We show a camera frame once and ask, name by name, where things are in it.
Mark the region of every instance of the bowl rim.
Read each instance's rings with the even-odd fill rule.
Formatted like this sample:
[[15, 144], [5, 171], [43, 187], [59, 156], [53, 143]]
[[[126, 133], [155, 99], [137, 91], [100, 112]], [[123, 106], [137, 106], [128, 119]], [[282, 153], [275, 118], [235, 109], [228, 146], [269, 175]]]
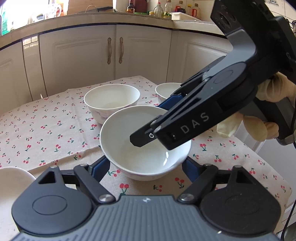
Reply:
[[[122, 85], [125, 85], [125, 84], [107, 84], [107, 85], [120, 85], [120, 86], [122, 86]], [[99, 88], [99, 87], [103, 87], [103, 86], [107, 86], [107, 85], [97, 86], [97, 87], [95, 87], [95, 88], [89, 90], [89, 91], [84, 95], [84, 97], [83, 97], [83, 101], [84, 101], [84, 103], [85, 103], [88, 107], [91, 107], [91, 108], [96, 109], [96, 110], [116, 110], [116, 109], [119, 109], [119, 108], [120, 108], [120, 109], [121, 109], [121, 108], [126, 108], [126, 107], [128, 107], [129, 105], [134, 104], [134, 103], [137, 102], [137, 101], [140, 99], [140, 97], [141, 97], [141, 93], [140, 93], [140, 91], [139, 91], [136, 87], [133, 87], [133, 86], [131, 86], [131, 85], [125, 85], [125, 86], [129, 86], [129, 87], [131, 87], [131, 88], [137, 90], [137, 93], [138, 93], [138, 96], [139, 96], [139, 97], [137, 98], [136, 101], [134, 101], [134, 102], [132, 102], [132, 103], [129, 103], [129, 104], [127, 104], [127, 105], [124, 105], [124, 106], [120, 106], [120, 107], [116, 107], [116, 108], [107, 108], [107, 109], [104, 109], [104, 108], [96, 108], [96, 107], [93, 107], [93, 106], [91, 106], [91, 105], [89, 105], [89, 104], [86, 103], [86, 101], [85, 101], [85, 97], [87, 96], [87, 94], [88, 94], [89, 92], [91, 92], [92, 90], [97, 89], [97, 88]]]
[[3, 167], [3, 168], [0, 168], [0, 172], [4, 169], [17, 169], [17, 170], [21, 171], [23, 174], [25, 174], [26, 176], [31, 177], [32, 180], [36, 180], [36, 178], [31, 173], [29, 173], [28, 171], [26, 171], [20, 167]]
[[[135, 105], [135, 106], [130, 106], [130, 107], [127, 107], [127, 108], [121, 109], [121, 110], [119, 110], [119, 111], [113, 113], [110, 117], [108, 117], [108, 119], [111, 118], [113, 115], [117, 115], [117, 113], [120, 112], [120, 111], [123, 111], [123, 110], [126, 111], [126, 109], [128, 109], [128, 108], [143, 107], [143, 106], [144, 106], [145, 108], [146, 108], [146, 107], [149, 107], [149, 108], [159, 108], [159, 107], [151, 106], [151, 105]], [[172, 165], [171, 165], [170, 167], [168, 167], [167, 169], [164, 169], [164, 170], [162, 170], [161, 172], [155, 172], [155, 173], [141, 173], [141, 172], [135, 172], [135, 171], [131, 171], [131, 170], [126, 169], [125, 167], [121, 166], [121, 165], [118, 164], [116, 161], [114, 161], [114, 160], [113, 160], [109, 155], [107, 155], [107, 154], [105, 153], [105, 151], [104, 151], [104, 147], [103, 147], [102, 142], [101, 142], [101, 136], [102, 136], [102, 130], [104, 130], [104, 125], [107, 123], [108, 119], [104, 122], [104, 124], [103, 124], [103, 126], [102, 126], [102, 128], [101, 128], [101, 131], [100, 131], [100, 144], [101, 144], [101, 149], [102, 149], [104, 155], [107, 157], [107, 159], [108, 159], [113, 165], [115, 165], [116, 167], [118, 167], [119, 169], [121, 169], [121, 170], [123, 170], [123, 171], [125, 171], [125, 172], [127, 172], [127, 173], [129, 173], [129, 174], [132, 174], [132, 175], [137, 175], [137, 176], [142, 176], [142, 177], [150, 177], [150, 176], [158, 176], [158, 175], [161, 175], [161, 174], [168, 173], [168, 172], [170, 172], [171, 170], [174, 170], [177, 166], [179, 166], [180, 164], [183, 163], [183, 161], [182, 161], [182, 162], [175, 162], [174, 164], [172, 164]], [[187, 156], [188, 156], [188, 154], [189, 154], [189, 152], [190, 152], [190, 150], [191, 150], [192, 140], [189, 140], [189, 141], [185, 142], [184, 144], [189, 144], [188, 152], [187, 152], [187, 155], [186, 155], [186, 158], [187, 158]]]
[[164, 97], [164, 96], [160, 95], [160, 94], [157, 92], [156, 88], [159, 87], [160, 85], [164, 85], [164, 84], [172, 84], [172, 83], [173, 83], [173, 84], [180, 84], [180, 86], [181, 86], [181, 84], [182, 84], [182, 83], [177, 83], [177, 82], [165, 82], [165, 83], [162, 83], [162, 84], [157, 85], [157, 86], [155, 87], [155, 92], [156, 92], [157, 95], [159, 95], [160, 97], [162, 97], [162, 98], [164, 98], [164, 99], [167, 99], [167, 97]]

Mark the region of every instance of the glass bottle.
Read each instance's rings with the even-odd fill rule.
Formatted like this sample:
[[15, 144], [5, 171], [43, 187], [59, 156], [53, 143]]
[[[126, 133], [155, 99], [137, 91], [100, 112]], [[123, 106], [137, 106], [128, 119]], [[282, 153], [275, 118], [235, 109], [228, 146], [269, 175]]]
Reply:
[[187, 5], [186, 14], [192, 16], [192, 8], [191, 8], [191, 4], [188, 4], [188, 5]]
[[201, 20], [201, 11], [197, 3], [194, 4], [192, 9], [192, 16]]
[[164, 18], [171, 19], [170, 13], [173, 11], [173, 5], [171, 0], [167, 0], [167, 3], [165, 5], [165, 12], [163, 13]]
[[162, 18], [163, 16], [163, 9], [160, 5], [160, 2], [157, 3], [157, 6], [154, 8], [154, 16]]
[[128, 5], [127, 9], [126, 9], [126, 12], [135, 13], [135, 6], [133, 4], [133, 0], [129, 1], [129, 5]]
[[179, 4], [175, 8], [175, 12], [186, 13], [185, 7], [183, 5], [183, 1], [179, 1]]

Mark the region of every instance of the hand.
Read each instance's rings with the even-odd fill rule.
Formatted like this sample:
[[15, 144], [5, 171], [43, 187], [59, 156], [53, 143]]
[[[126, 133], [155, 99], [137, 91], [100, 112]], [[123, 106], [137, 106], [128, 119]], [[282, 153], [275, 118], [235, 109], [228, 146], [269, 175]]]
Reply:
[[[259, 100], [278, 102], [288, 97], [295, 107], [296, 85], [288, 78], [277, 72], [271, 79], [268, 79], [258, 86], [256, 97]], [[217, 125], [217, 132], [222, 137], [232, 136], [238, 129], [241, 122], [248, 133], [256, 141], [265, 141], [279, 136], [279, 127], [274, 122], [264, 122], [255, 116], [246, 116], [239, 112], [234, 113]]]

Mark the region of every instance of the water in bowl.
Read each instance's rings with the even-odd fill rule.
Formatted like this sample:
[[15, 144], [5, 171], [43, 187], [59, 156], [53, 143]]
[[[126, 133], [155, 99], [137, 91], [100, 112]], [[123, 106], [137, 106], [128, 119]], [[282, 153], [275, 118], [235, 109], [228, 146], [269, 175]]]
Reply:
[[113, 108], [118, 108], [124, 106], [123, 103], [119, 103], [119, 102], [109, 102], [109, 103], [104, 103], [102, 105], [100, 105], [100, 109], [113, 109]]
[[171, 166], [169, 152], [158, 140], [143, 147], [136, 147], [127, 140], [119, 150], [122, 156], [118, 164], [134, 172], [156, 173]]

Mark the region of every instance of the cable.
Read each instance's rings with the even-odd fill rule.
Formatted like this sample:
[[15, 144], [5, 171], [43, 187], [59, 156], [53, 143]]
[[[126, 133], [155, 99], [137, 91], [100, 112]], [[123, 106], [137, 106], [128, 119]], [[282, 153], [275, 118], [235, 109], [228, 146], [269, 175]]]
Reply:
[[[294, 133], [294, 124], [295, 124], [295, 120], [296, 120], [296, 98], [295, 98], [295, 105], [294, 105], [294, 107], [295, 107], [295, 109], [294, 109], [294, 113], [293, 113], [293, 117], [292, 117], [292, 121], [291, 121], [291, 132], [292, 132], [292, 134]], [[294, 211], [295, 206], [296, 206], [296, 200], [295, 200], [295, 202], [293, 204], [293, 207], [292, 207], [292, 209], [290, 211], [289, 217], [287, 218], [287, 221], [286, 221], [285, 226], [283, 228], [283, 231], [281, 233], [281, 240], [282, 241], [284, 241], [285, 232], [286, 232], [286, 229], [287, 229], [288, 224], [290, 222], [290, 219], [291, 219], [291, 216], [293, 214], [293, 211]]]
[[294, 113], [293, 113], [293, 117], [292, 117], [292, 121], [291, 121], [291, 132], [292, 132], [292, 134], [294, 134], [294, 124], [295, 124], [295, 120], [296, 120], [296, 98], [295, 98], [295, 105], [294, 105]]
[[290, 222], [291, 216], [292, 216], [292, 214], [293, 214], [293, 211], [294, 211], [295, 205], [296, 205], [296, 200], [295, 200], [295, 202], [294, 202], [294, 204], [293, 204], [293, 207], [292, 207], [292, 209], [291, 209], [291, 212], [290, 212], [290, 214], [289, 214], [289, 217], [287, 218], [287, 221], [286, 221], [286, 223], [285, 223], [284, 229], [283, 229], [283, 231], [282, 231], [282, 233], [281, 233], [281, 240], [282, 240], [282, 241], [285, 240], [285, 232], [286, 232], [286, 229], [287, 229], [288, 224], [289, 224], [289, 222]]

